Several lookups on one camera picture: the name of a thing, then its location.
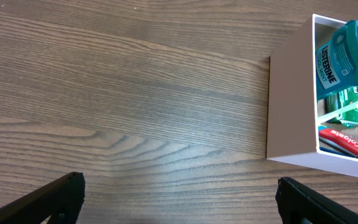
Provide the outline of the white cardboard box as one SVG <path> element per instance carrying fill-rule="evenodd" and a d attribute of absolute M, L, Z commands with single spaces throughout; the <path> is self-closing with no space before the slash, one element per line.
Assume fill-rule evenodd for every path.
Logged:
<path fill-rule="evenodd" d="M 315 50 L 345 23 L 313 14 L 270 56 L 267 154 L 269 160 L 358 177 L 358 159 L 319 148 Z"/>

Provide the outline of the green toothbrush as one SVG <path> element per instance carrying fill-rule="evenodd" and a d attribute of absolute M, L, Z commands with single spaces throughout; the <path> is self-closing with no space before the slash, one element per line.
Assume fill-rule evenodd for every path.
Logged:
<path fill-rule="evenodd" d="M 341 113 L 346 113 L 350 110 L 354 110 L 358 108 L 358 101 L 355 101 L 354 103 L 352 104 L 349 104 L 347 106 L 344 106 L 336 111 L 333 111 L 333 112 L 330 112 L 330 113 L 327 113 L 327 114 L 324 114 L 322 116 L 318 116 L 317 119 L 316 119 L 316 122 L 317 123 L 324 123 L 324 122 L 327 122 L 329 121 L 330 119 L 338 116 L 339 114 Z"/>

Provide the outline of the red Colgate toothpaste tube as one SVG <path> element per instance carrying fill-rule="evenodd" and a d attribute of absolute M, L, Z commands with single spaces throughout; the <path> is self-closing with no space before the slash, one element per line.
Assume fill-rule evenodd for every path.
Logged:
<path fill-rule="evenodd" d="M 342 152 L 358 158 L 358 141 L 326 126 L 318 127 L 319 139 Z"/>

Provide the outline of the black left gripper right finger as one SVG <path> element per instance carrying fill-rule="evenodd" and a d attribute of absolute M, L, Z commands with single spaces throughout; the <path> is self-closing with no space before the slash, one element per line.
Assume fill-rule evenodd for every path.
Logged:
<path fill-rule="evenodd" d="M 275 195 L 283 224 L 358 224 L 358 214 L 299 183 L 278 180 Z"/>

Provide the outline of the blue mouthwash bottle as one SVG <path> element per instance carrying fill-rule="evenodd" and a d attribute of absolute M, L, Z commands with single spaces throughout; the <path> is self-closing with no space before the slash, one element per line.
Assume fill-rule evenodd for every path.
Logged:
<path fill-rule="evenodd" d="M 358 21 L 344 24 L 315 52 L 316 99 L 358 86 Z"/>

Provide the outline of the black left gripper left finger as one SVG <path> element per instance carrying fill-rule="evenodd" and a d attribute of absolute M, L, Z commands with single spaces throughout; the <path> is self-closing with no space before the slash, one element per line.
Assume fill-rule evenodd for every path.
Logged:
<path fill-rule="evenodd" d="M 0 224 L 75 224 L 85 201 L 85 178 L 71 172 L 0 208 Z"/>

